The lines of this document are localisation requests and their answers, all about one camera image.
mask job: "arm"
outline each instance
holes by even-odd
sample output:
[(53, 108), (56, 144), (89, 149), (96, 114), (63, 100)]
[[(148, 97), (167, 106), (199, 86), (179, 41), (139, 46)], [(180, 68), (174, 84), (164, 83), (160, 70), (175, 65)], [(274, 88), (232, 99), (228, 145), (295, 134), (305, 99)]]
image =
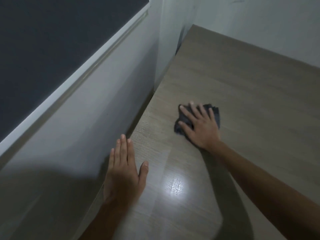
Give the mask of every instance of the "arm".
[(117, 140), (115, 149), (112, 148), (110, 152), (103, 186), (105, 202), (79, 240), (112, 239), (130, 207), (141, 196), (146, 186), (147, 174), (147, 161), (142, 163), (138, 174), (132, 140), (126, 140), (125, 135), (122, 135), (121, 140)]
[(180, 108), (194, 124), (191, 130), (180, 123), (190, 140), (218, 158), (250, 200), (287, 239), (320, 239), (320, 207), (221, 142), (212, 109), (208, 115), (200, 105), (199, 113), (193, 103), (190, 104), (194, 116), (184, 107)]

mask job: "white wall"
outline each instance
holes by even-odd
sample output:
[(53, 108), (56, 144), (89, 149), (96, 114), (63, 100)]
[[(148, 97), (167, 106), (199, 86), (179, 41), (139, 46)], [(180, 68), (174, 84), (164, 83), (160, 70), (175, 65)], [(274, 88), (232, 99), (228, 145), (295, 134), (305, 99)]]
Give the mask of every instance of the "white wall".
[(155, 89), (174, 57), (179, 41), (192, 26), (200, 0), (163, 0)]
[(202, 0), (194, 24), (320, 67), (320, 0)]
[(0, 238), (69, 239), (154, 87), (162, 0), (0, 171)]

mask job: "hand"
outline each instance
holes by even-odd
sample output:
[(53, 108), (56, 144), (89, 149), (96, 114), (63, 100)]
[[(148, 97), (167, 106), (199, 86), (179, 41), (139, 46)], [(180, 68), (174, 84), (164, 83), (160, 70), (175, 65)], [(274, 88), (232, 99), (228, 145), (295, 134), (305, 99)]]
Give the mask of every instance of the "hand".
[(111, 149), (108, 171), (104, 181), (104, 201), (117, 201), (122, 209), (128, 209), (136, 203), (145, 186), (149, 170), (147, 161), (140, 167), (138, 175), (134, 159), (134, 145), (131, 139), (121, 135), (115, 149)]
[(194, 115), (182, 105), (180, 106), (180, 110), (192, 121), (194, 130), (182, 121), (178, 123), (195, 145), (209, 151), (212, 146), (220, 141), (220, 133), (214, 119), (214, 112), (212, 108), (210, 108), (210, 115), (208, 115), (202, 104), (199, 105), (201, 113), (194, 106), (193, 102), (190, 102), (190, 106)]

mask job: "wood grain surface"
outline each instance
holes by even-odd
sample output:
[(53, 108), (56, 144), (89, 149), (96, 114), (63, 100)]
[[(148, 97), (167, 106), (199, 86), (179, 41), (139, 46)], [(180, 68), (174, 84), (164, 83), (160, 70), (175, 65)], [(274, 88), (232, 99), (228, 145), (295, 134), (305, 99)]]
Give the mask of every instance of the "wood grain surface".
[(131, 136), (149, 174), (115, 239), (284, 239), (174, 122), (180, 103), (218, 106), (227, 145), (320, 204), (319, 81), (318, 68), (194, 25)]

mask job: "desk surface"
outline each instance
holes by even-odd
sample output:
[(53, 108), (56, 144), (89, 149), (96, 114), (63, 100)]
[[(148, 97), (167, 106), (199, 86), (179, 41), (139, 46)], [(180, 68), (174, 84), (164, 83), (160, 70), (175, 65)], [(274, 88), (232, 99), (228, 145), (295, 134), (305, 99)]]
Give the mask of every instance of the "desk surface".
[(132, 139), (146, 189), (115, 239), (284, 239), (230, 174), (173, 131), (211, 103), (222, 140), (320, 204), (320, 70), (193, 26)]

